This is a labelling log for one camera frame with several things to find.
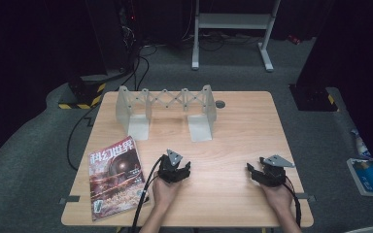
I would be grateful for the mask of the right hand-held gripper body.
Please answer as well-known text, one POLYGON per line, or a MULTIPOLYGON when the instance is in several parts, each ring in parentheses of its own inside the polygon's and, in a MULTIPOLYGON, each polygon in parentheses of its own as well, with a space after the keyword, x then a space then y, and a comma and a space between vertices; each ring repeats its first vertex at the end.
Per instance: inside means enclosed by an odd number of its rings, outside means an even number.
POLYGON ((262 165, 262 175, 259 182, 270 187, 284 184, 287 178, 285 168, 295 167, 292 162, 278 154, 274 154, 267 158, 261 157, 259 161, 262 165))

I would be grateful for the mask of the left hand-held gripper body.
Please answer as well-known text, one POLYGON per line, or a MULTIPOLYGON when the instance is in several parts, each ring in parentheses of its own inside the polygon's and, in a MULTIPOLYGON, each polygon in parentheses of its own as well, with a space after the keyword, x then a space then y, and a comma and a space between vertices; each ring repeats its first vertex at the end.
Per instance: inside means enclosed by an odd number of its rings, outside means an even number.
POLYGON ((180 162, 183 157, 173 150, 167 150, 159 159, 158 175, 167 183, 177 183, 180 174, 188 172, 180 168, 180 162))

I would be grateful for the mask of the red science fiction magazine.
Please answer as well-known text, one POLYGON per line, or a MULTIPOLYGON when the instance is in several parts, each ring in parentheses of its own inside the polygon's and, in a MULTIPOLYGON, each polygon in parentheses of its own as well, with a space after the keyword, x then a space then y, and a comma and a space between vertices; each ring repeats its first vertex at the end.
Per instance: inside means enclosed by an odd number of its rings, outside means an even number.
POLYGON ((135 140, 128 136, 87 157, 92 220, 135 209, 146 183, 135 140))

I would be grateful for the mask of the person's left hand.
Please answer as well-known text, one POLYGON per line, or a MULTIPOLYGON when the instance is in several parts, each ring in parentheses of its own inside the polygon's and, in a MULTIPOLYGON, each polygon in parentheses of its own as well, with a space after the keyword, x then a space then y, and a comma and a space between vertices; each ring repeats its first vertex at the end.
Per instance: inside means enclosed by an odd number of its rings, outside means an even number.
POLYGON ((153 181, 154 209, 166 213, 175 200, 182 183, 167 183, 160 176, 153 181))

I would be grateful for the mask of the person's right hand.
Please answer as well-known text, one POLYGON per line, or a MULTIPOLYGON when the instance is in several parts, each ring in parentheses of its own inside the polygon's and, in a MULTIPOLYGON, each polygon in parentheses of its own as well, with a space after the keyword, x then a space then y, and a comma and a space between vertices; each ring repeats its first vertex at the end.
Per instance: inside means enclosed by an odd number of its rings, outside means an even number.
POLYGON ((266 195, 268 204, 275 213, 290 212, 292 195, 284 185, 270 187, 262 184, 261 188, 266 195))

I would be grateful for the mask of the grey expandable book rack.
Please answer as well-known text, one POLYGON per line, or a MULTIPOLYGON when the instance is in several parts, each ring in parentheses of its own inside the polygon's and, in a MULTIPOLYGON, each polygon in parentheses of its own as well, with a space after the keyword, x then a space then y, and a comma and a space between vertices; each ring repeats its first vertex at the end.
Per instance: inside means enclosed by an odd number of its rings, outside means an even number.
POLYGON ((122 85, 119 87, 116 102, 116 119, 127 135, 135 140, 148 140, 155 105, 164 110, 180 105, 186 112, 188 130, 193 142, 213 139, 217 107, 212 88, 208 84, 199 91, 190 91, 187 88, 178 91, 149 91, 146 88, 130 91, 122 85))

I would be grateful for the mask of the white blue plastic packet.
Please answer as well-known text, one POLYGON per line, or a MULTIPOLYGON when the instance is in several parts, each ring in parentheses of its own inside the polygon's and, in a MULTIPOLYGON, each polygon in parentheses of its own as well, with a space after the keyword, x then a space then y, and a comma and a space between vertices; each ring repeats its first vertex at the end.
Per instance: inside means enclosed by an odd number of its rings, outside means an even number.
POLYGON ((352 129, 351 133, 355 136, 356 139, 356 149, 360 156, 371 159, 372 154, 368 150, 367 146, 363 142, 363 139, 360 137, 359 132, 356 129, 352 129))

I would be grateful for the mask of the blue book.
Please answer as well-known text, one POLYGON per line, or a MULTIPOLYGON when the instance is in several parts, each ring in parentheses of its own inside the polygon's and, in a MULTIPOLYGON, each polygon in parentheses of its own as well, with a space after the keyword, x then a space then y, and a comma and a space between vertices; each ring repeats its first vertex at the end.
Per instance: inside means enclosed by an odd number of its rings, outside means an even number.
POLYGON ((362 196, 373 196, 373 161, 350 158, 347 166, 362 196))

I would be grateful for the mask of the black yellow striped stand base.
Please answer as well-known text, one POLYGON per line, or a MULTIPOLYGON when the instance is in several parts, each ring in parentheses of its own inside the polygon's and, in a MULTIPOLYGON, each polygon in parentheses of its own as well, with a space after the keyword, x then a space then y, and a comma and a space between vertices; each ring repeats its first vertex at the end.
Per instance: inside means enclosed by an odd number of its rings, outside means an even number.
POLYGON ((86 83, 76 78, 67 83, 58 107, 64 110, 94 108, 100 102, 105 87, 105 83, 86 83))

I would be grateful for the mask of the white metal stand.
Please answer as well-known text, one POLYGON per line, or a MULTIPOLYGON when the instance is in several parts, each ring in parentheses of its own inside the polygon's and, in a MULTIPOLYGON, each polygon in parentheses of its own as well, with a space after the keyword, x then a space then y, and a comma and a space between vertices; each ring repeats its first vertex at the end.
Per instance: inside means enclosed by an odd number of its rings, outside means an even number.
POLYGON ((267 46, 277 17, 281 0, 274 0, 269 14, 213 14, 200 12, 200 0, 195 0, 193 48, 191 54, 191 69, 199 69, 199 30, 200 29, 250 29, 264 30, 265 34, 257 44, 264 68, 273 72, 274 67, 269 57, 267 46))

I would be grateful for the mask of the grey table edge bracket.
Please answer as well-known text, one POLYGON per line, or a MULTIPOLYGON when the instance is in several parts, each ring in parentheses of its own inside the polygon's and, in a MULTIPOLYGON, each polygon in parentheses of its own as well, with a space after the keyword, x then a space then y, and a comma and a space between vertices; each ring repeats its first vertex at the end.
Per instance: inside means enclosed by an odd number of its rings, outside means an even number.
POLYGON ((310 194, 308 194, 308 193, 295 193, 295 196, 296 196, 298 199, 307 200, 309 203, 312 203, 312 202, 316 202, 316 201, 317 201, 315 195, 310 195, 310 194))
POLYGON ((77 195, 70 195, 70 196, 67 196, 67 197, 61 197, 58 201, 58 204, 59 205, 65 205, 66 203, 69 203, 69 202, 79 202, 80 201, 80 196, 77 196, 77 195))

